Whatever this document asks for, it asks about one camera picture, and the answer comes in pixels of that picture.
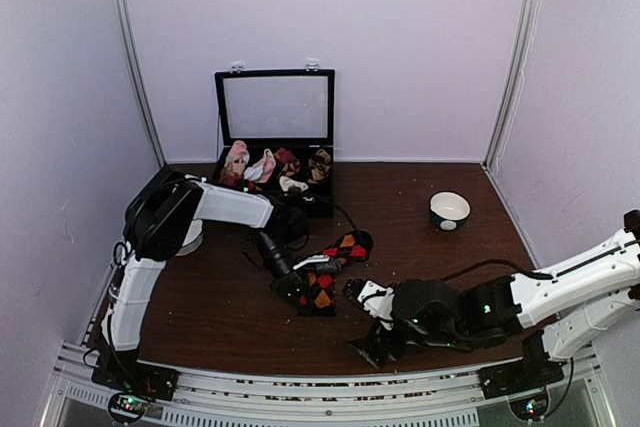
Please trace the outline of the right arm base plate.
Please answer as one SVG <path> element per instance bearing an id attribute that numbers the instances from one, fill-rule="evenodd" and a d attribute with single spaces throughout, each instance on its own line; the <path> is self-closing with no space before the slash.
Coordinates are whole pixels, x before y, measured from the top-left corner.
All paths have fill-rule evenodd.
<path id="1" fill-rule="evenodd" d="M 522 358 L 481 368 L 478 377 L 484 398 L 493 399 L 560 382 L 564 379 L 564 370 L 563 363 Z"/>

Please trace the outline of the red orange argyle sock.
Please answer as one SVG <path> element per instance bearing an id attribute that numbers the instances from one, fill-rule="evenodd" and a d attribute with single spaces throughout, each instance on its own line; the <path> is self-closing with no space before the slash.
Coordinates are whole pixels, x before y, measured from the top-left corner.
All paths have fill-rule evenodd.
<path id="1" fill-rule="evenodd" d="M 336 314 L 336 276 L 344 268 L 366 262 L 374 240 L 364 230 L 352 230 L 324 248 L 319 255 L 323 262 L 300 268 L 305 281 L 297 303 L 297 311 L 304 317 L 332 317 Z"/>

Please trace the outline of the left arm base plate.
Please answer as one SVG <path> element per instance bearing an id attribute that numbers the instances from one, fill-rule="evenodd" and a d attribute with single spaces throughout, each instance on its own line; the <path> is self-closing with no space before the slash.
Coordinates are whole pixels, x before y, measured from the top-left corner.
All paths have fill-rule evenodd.
<path id="1" fill-rule="evenodd" d="M 98 359 L 91 381 L 111 389 L 152 400 L 171 401 L 179 372 L 138 361 L 138 349 L 115 351 L 104 336 L 96 342 Z"/>

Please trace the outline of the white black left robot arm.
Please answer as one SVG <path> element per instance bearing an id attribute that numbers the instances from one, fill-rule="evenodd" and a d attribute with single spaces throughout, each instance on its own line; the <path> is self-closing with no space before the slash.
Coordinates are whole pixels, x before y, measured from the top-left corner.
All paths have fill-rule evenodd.
<path id="1" fill-rule="evenodd" d="M 122 352 L 134 351 L 151 295 L 169 260 L 198 249 L 207 222 L 250 227 L 276 295 L 306 317 L 336 312 L 334 277 L 339 261 L 313 254 L 297 260 L 288 246 L 308 231 L 297 202 L 263 193 L 215 185 L 170 168 L 159 171 L 125 212 L 121 253 L 110 288 L 110 306 L 101 338 L 115 352 L 103 367 L 123 391 L 144 380 L 138 362 Z"/>

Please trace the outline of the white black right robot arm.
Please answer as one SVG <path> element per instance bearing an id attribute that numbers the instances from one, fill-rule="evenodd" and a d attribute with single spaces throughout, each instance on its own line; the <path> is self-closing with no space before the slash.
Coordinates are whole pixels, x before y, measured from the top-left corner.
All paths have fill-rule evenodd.
<path id="1" fill-rule="evenodd" d="M 400 359 L 407 346 L 473 352 L 504 344 L 548 318 L 567 317 L 526 339 L 528 353 L 513 366 L 519 387 L 535 387 L 551 362 L 570 359 L 583 345 L 639 307 L 639 213 L 622 229 L 581 254 L 552 266 L 512 272 L 457 291 L 447 279 L 408 279 L 382 286 L 351 279 L 343 295 L 374 323 L 347 346 L 379 368 Z"/>

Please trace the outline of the beige brown argyle sock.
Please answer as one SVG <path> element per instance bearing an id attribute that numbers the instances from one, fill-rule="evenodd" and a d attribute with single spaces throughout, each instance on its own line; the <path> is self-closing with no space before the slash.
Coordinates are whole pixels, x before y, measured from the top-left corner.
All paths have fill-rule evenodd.
<path id="1" fill-rule="evenodd" d="M 308 161 L 308 183 L 320 185 L 329 177 L 332 165 L 330 154 L 320 148 Z"/>

